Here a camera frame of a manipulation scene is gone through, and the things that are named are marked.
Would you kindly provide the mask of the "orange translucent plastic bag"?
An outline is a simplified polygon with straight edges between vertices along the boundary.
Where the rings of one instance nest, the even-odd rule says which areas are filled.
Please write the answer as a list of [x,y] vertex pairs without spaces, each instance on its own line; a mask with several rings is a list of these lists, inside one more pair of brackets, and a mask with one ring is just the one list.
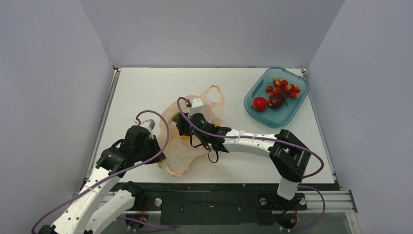
[[[188,95],[185,98],[199,98],[203,102],[203,114],[208,122],[217,126],[224,121],[225,96],[219,86],[211,85],[200,95]],[[174,101],[162,113],[162,117],[167,121],[168,126],[160,120],[160,133],[157,134],[158,143],[160,147],[163,147],[167,139],[167,129],[170,130],[169,142],[163,151],[166,158],[158,162],[158,166],[173,176],[181,176],[188,170],[195,158],[208,154],[208,151],[202,146],[193,148],[190,145],[188,136],[179,135],[176,123],[172,121],[178,113],[177,101]]]

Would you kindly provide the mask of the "red fake apple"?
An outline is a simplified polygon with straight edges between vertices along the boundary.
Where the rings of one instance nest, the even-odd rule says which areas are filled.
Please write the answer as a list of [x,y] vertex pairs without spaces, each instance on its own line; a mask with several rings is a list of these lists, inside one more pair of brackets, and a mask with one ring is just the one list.
[[267,99],[264,97],[256,97],[253,99],[251,108],[256,112],[263,112],[267,109]]

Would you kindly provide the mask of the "dark purple fake fruit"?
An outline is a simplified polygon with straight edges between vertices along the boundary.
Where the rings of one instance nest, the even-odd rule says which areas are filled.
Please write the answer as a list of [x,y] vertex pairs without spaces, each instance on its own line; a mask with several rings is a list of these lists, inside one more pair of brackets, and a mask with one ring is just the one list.
[[274,94],[267,100],[267,107],[270,109],[279,109],[285,102],[283,95]]

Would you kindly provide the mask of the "red fake grape bunch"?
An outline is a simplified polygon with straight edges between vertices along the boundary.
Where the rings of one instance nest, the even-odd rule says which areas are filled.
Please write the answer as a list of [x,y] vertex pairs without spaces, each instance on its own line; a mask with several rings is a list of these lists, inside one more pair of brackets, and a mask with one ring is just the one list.
[[298,97],[301,92],[299,86],[295,86],[292,83],[289,83],[287,80],[281,80],[278,77],[272,79],[272,85],[267,85],[265,91],[269,96],[274,94],[283,95],[285,98],[295,99]]

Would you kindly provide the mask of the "yellow green fake mango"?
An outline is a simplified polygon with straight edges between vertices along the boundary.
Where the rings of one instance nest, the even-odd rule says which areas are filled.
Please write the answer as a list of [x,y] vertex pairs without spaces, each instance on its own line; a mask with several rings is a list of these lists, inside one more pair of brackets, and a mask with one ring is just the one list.
[[172,121],[176,124],[176,125],[180,125],[183,123],[183,118],[182,115],[180,113],[177,113],[173,118]]

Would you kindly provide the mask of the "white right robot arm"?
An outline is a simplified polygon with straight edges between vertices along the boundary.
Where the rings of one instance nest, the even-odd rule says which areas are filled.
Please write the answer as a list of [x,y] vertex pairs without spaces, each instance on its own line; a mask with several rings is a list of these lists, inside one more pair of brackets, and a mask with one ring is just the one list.
[[178,114],[176,127],[179,135],[196,137],[199,140],[196,147],[217,153],[243,152],[271,159],[281,176],[274,196],[275,203],[281,208],[287,208],[294,202],[311,154],[288,130],[273,135],[242,133],[209,123],[200,113],[190,117],[187,113]]

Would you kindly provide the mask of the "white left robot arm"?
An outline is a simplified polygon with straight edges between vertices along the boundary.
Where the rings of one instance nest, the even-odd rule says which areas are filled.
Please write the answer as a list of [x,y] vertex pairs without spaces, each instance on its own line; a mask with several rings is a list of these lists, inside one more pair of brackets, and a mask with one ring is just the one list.
[[145,204],[143,189],[128,182],[120,193],[102,207],[110,189],[136,163],[156,163],[164,159],[156,136],[153,120],[130,127],[123,139],[105,149],[79,195],[67,202],[64,213],[51,225],[43,225],[39,234],[99,234],[129,208],[141,209]]

